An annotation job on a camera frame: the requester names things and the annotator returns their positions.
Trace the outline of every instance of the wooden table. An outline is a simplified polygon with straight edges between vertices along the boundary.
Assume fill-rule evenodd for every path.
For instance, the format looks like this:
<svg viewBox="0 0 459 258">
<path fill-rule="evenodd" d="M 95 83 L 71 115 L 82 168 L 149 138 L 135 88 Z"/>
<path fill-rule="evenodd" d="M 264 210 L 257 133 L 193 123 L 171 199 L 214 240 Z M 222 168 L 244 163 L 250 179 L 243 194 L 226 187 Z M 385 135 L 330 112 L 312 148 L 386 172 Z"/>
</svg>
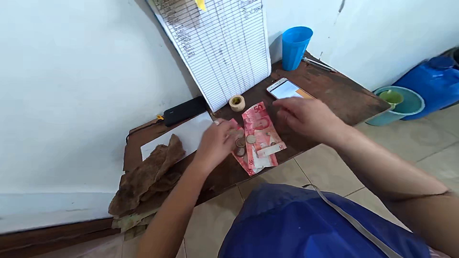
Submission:
<svg viewBox="0 0 459 258">
<path fill-rule="evenodd" d="M 313 58 L 308 53 L 306 53 L 305 56 Z M 300 88 L 323 101 L 339 118 L 351 126 L 357 125 L 390 107 L 385 101 L 341 73 L 331 73 L 305 62 L 301 62 L 298 69 L 289 72 L 282 69 L 281 61 L 273 64 L 271 76 L 242 95 L 246 101 L 246 108 L 244 111 L 256 103 L 264 101 L 279 136 L 287 145 L 287 149 L 276 153 L 279 164 L 318 145 L 317 142 L 298 135 L 286 125 L 276 123 L 278 108 L 272 105 L 275 98 L 266 91 L 266 88 L 283 77 L 289 79 Z M 214 115 L 217 118 L 224 118 L 227 120 L 234 118 L 239 124 L 243 125 L 242 113 L 243 111 L 232 111 L 227 104 L 215 112 Z M 125 150 L 124 170 L 132 170 L 140 164 L 140 146 L 159 137 L 172 128 L 167 128 L 162 124 L 158 124 L 140 130 L 130 136 L 129 143 Z M 193 157 L 194 153 L 175 164 L 171 170 L 183 172 L 193 160 Z M 255 176 L 263 174 L 270 169 L 271 168 L 265 168 Z M 236 159 L 234 159 L 232 155 L 228 155 L 228 157 L 218 165 L 207 178 L 197 205 L 222 194 L 228 189 L 250 178 L 251 177 L 245 172 Z"/>
</svg>

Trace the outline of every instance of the person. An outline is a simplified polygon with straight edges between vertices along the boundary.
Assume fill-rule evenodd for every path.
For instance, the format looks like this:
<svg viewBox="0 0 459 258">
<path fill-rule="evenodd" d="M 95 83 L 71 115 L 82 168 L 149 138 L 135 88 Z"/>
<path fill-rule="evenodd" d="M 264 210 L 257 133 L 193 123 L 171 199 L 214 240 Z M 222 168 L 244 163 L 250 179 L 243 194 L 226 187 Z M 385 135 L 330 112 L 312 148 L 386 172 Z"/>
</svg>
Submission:
<svg viewBox="0 0 459 258">
<path fill-rule="evenodd" d="M 286 98 L 273 105 L 280 107 L 278 121 L 335 149 L 413 233 L 333 193 L 322 198 L 320 190 L 262 184 L 244 202 L 219 257 L 459 257 L 459 198 L 442 182 L 346 125 L 319 100 Z M 231 124 L 220 122 L 203 134 L 142 236 L 138 258 L 176 256 L 206 177 L 233 148 Z"/>
</svg>

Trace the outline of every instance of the black cable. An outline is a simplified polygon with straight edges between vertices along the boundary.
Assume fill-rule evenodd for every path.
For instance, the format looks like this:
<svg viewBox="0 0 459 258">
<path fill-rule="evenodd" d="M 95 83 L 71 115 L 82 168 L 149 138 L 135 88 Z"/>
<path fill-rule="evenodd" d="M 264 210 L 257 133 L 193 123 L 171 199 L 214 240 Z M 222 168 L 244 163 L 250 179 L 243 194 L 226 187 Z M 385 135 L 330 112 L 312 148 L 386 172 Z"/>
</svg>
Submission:
<svg viewBox="0 0 459 258">
<path fill-rule="evenodd" d="M 151 124 L 149 124 L 149 125 L 147 125 L 147 126 L 144 126 L 144 127 L 139 128 L 139 129 L 136 129 L 136 130 L 134 130 L 134 131 L 132 131 L 132 132 L 129 132 L 129 133 L 128 133 L 128 136 L 126 136 L 126 144 L 128 143 L 128 138 L 129 138 L 129 136 L 132 135 L 133 133 L 136 133 L 136 132 L 138 132 L 138 131 L 140 131 L 140 130 L 143 130 L 143 129 L 147 128 L 147 127 L 150 127 L 150 126 L 152 126 L 152 125 L 159 124 L 159 123 L 161 123 L 161 122 L 163 122 L 163 121 L 164 121 L 164 119 L 158 119 L 158 121 L 156 121 L 156 122 L 154 122 L 154 123 L 151 123 Z"/>
</svg>

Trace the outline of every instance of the black power bank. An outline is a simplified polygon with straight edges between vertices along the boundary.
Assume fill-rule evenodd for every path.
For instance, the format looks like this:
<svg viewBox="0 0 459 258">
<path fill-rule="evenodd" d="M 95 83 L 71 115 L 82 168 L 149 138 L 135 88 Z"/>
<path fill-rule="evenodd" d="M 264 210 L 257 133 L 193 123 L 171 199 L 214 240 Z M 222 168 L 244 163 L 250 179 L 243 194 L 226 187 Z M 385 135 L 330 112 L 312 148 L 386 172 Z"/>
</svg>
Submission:
<svg viewBox="0 0 459 258">
<path fill-rule="evenodd" d="M 173 126 L 185 119 L 199 115 L 206 111 L 206 100 L 203 96 L 196 97 L 164 111 L 164 125 Z"/>
</svg>

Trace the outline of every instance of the roll of tape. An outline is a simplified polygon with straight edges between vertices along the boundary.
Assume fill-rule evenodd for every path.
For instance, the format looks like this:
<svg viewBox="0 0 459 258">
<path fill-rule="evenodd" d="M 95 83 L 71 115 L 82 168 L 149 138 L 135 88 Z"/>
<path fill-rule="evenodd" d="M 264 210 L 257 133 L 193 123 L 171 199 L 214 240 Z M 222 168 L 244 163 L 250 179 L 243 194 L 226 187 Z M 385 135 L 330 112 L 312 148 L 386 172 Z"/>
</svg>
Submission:
<svg viewBox="0 0 459 258">
<path fill-rule="evenodd" d="M 229 99 L 229 106 L 233 111 L 239 112 L 246 107 L 246 101 L 243 96 L 235 95 Z"/>
</svg>

